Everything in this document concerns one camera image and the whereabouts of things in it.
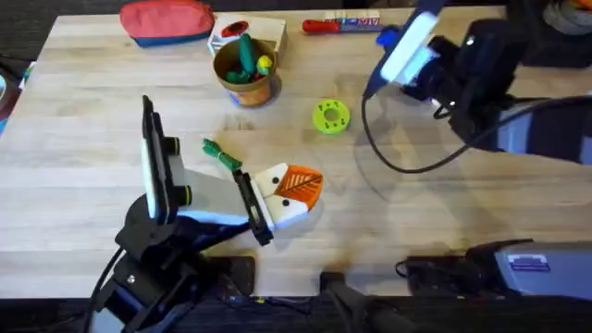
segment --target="black cable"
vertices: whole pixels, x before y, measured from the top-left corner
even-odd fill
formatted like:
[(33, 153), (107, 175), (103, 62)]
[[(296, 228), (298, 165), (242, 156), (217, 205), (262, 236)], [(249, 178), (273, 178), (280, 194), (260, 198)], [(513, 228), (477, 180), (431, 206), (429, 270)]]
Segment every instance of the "black cable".
[(376, 146), (376, 142), (374, 141), (374, 138), (372, 137), (372, 133), (370, 133), (370, 127), (368, 126), (368, 120), (366, 118), (366, 103), (367, 102), (368, 102), (368, 98), (362, 99), (362, 122), (364, 124), (364, 131), (366, 133), (366, 137), (368, 138), (368, 142), (370, 143), (372, 150), (374, 150), (374, 152), (378, 156), (378, 158), (387, 167), (389, 167), (395, 171), (404, 173), (404, 174), (420, 174), (420, 173), (424, 173), (427, 171), (432, 171), (434, 169), (437, 169), (439, 167), (442, 167), (442, 166), (448, 164), (449, 162), (453, 161), (456, 157), (460, 156), (461, 154), (463, 154), (464, 152), (469, 150), (472, 146), (474, 146), (477, 143), (484, 140), (487, 136), (489, 136), (491, 133), (493, 133), (494, 131), (496, 131), (500, 127), (518, 119), (519, 117), (522, 117), (527, 114), (539, 112), (539, 111), (544, 111), (547, 108), (552, 108), (552, 107), (556, 107), (556, 106), (567, 106), (567, 105), (580, 104), (580, 103), (590, 103), (590, 106), (592, 107), (592, 96), (575, 96), (575, 97), (565, 97), (565, 98), (561, 98), (561, 99), (553, 99), (553, 100), (541, 102), (540, 104), (533, 105), (531, 107), (527, 107), (524, 110), (520, 110), (520, 111), (516, 112), (515, 114), (504, 118), (502, 121), (497, 122), (496, 124), (489, 127), (488, 129), (485, 129), (479, 135), (475, 136), (472, 140), (470, 140), (468, 143), (466, 143), (461, 148), (459, 148), (456, 152), (444, 157), (443, 159), (437, 161), (433, 165), (424, 166), (424, 167), (415, 168), (415, 169), (408, 169), (408, 168), (403, 168), (400, 166), (395, 166), (380, 152), (380, 150)]
[(395, 264), (395, 272), (397, 273), (399, 278), (407, 278), (407, 273), (403, 273), (400, 270), (402, 266), (405, 266), (405, 269), (407, 268), (407, 260), (401, 260), (397, 264)]
[(89, 332), (89, 329), (91, 328), (91, 321), (93, 320), (93, 310), (94, 310), (94, 304), (96, 303), (96, 297), (99, 294), (99, 290), (101, 289), (101, 287), (103, 287), (103, 283), (105, 283), (105, 279), (107, 277), (107, 274), (109, 274), (109, 271), (111, 271), (111, 268), (113, 268), (113, 265), (115, 264), (115, 262), (117, 261), (117, 259), (119, 258), (119, 256), (121, 255), (122, 252), (123, 252), (122, 247), (119, 247), (117, 249), (117, 251), (115, 251), (115, 254), (113, 254), (113, 256), (111, 257), (111, 260), (109, 260), (109, 262), (105, 266), (103, 273), (101, 273), (101, 276), (96, 281), (96, 284), (94, 285), (94, 289), (92, 290), (91, 299), (89, 300), (88, 307), (86, 308), (86, 312), (84, 313), (84, 321), (82, 322), (82, 327), (80, 328), (80, 332), (82, 332), (82, 333)]
[(444, 105), (441, 105), (436, 112), (434, 112), (434, 115), (432, 117), (434, 117), (435, 120), (441, 120), (444, 119), (445, 117), (449, 117), (450, 115), (452, 115), (451, 111), (448, 109), (444, 108)]

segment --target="green object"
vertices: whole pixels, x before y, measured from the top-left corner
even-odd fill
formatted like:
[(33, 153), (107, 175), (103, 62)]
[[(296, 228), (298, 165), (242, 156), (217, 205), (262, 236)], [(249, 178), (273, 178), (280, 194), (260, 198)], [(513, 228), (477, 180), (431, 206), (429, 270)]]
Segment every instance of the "green object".
[(339, 134), (350, 124), (350, 110), (338, 100), (325, 100), (313, 111), (314, 126), (325, 134)]
[(242, 71), (240, 74), (235, 71), (230, 71), (226, 73), (226, 81), (234, 84), (245, 84), (249, 83), (251, 79), (251, 75), (246, 71)]
[(243, 33), (239, 39), (239, 58), (242, 69), (250, 75), (255, 73), (255, 50), (251, 36)]
[(211, 140), (203, 139), (203, 152), (217, 158), (230, 171), (236, 171), (242, 167), (242, 162), (222, 151), (220, 146)]

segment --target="cup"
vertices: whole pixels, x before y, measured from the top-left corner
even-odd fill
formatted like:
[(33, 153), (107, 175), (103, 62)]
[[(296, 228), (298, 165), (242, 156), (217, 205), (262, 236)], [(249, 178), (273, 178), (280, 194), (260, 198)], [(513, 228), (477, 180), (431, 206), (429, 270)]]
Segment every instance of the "cup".
[(252, 38), (255, 60), (259, 56), (269, 56), (273, 61), (269, 74), (261, 79), (245, 84), (235, 84), (226, 81), (226, 74), (233, 70), (239, 60), (239, 41), (232, 41), (222, 46), (214, 57), (214, 71), (220, 83), (228, 90), (233, 102), (240, 106), (258, 106), (268, 102), (273, 97), (272, 80), (276, 75), (276, 53), (267, 43)]

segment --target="red pencil case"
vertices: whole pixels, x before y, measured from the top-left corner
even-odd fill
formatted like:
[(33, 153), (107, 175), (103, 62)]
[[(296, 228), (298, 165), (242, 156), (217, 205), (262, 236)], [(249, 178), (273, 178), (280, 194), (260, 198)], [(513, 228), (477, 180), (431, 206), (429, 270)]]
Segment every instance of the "red pencil case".
[(140, 47), (206, 38), (214, 27), (210, 6), (193, 0), (149, 0), (123, 6), (121, 25)]

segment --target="label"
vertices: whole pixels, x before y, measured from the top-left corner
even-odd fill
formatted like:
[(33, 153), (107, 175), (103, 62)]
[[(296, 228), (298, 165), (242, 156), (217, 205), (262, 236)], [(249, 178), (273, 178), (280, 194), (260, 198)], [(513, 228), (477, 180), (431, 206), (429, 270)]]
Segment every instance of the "label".
[(544, 254), (509, 254), (508, 262), (514, 271), (550, 271), (547, 257)]

